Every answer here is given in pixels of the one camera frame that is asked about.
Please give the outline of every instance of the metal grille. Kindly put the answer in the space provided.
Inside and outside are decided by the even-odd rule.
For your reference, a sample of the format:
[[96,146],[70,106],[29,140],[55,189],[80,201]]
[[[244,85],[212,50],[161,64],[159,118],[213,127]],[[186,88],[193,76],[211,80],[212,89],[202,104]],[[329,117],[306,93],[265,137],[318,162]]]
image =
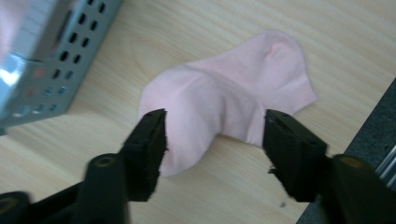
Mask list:
[[0,69],[0,131],[62,115],[70,106],[121,0],[81,0],[68,15],[59,45],[42,61],[14,52]]

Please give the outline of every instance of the pink sock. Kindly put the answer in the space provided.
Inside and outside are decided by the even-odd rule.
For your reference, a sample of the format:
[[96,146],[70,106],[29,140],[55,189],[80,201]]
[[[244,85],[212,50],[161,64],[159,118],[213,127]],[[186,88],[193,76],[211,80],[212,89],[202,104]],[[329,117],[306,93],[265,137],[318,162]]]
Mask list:
[[266,109],[293,114],[317,99],[299,45],[280,32],[257,35],[218,56],[164,71],[142,91],[139,118],[165,108],[162,175],[198,162],[217,134],[262,146]]

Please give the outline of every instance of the wooden table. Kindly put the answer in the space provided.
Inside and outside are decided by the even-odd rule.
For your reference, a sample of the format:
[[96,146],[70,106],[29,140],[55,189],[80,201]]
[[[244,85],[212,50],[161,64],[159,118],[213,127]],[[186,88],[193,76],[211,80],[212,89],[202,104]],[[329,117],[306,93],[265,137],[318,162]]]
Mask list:
[[[296,118],[342,153],[396,74],[396,1],[125,0],[66,115],[0,138],[0,192],[34,201],[77,183],[86,163],[117,152],[136,125],[142,88],[161,71],[267,30],[302,45],[318,101]],[[161,178],[134,223],[294,223],[262,150],[220,136],[182,175]]]

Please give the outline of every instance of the table surface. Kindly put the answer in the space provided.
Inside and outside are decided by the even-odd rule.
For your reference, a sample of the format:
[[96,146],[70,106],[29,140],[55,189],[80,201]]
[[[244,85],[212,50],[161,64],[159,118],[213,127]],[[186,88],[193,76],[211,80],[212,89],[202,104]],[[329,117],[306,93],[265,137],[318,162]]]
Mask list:
[[[142,88],[172,66],[213,56],[267,30],[302,46],[318,100],[295,118],[342,153],[396,74],[396,1],[124,0],[69,111],[0,138],[0,192],[37,201],[80,181],[138,122]],[[160,178],[134,223],[294,223],[290,199],[258,147],[219,136],[189,171]]]

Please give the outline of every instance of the metal screw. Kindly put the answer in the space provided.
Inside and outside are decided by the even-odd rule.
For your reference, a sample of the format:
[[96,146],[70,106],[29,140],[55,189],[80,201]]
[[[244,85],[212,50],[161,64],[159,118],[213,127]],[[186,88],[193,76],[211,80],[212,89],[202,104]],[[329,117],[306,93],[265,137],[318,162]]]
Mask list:
[[95,162],[97,167],[107,167],[116,161],[114,157],[103,157]]

